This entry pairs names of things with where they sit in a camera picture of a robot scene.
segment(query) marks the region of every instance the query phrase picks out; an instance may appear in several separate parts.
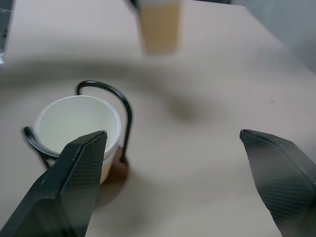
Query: wire handle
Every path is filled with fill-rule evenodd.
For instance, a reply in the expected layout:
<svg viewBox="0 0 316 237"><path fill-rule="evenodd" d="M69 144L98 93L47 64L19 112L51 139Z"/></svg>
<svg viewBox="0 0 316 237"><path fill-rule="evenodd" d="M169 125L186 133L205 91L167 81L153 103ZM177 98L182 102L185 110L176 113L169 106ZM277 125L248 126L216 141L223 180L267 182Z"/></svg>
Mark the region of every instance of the wire handle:
<svg viewBox="0 0 316 237"><path fill-rule="evenodd" d="M43 161L45 167L47 169L50 168L47 160L57 160L59 157L58 154L53 152L47 151L44 147L42 147L35 139L34 134L32 132L31 127L24 127L22 133L24 133L25 139L27 140L28 144L39 154L41 160Z"/></svg>
<svg viewBox="0 0 316 237"><path fill-rule="evenodd" d="M130 134L130 130L132 127L132 122L133 122L133 112L132 112L131 106L129 105L128 100L123 95L123 93L121 93L118 89L114 88L113 86L104 84L102 82L93 81L93 80L85 80L85 81L81 82L76 88L76 95L81 95L80 91L84 87L96 87L96 88L104 89L104 90L112 93L113 95L115 95L123 103L125 110L126 110L127 124L126 124L126 130L125 130L125 138L124 138L122 157L120 158L120 161L126 162L125 154L126 154L129 134Z"/></svg>

